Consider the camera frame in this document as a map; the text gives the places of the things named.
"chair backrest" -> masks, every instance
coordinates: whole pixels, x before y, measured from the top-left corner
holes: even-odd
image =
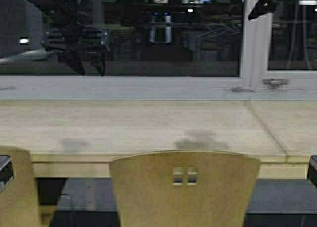
[[[40,227],[38,194],[29,152],[0,146],[0,156],[9,156],[13,168],[13,180],[0,192],[0,227]]]
[[[167,151],[110,163],[122,227],[241,227],[260,162],[244,155]]]

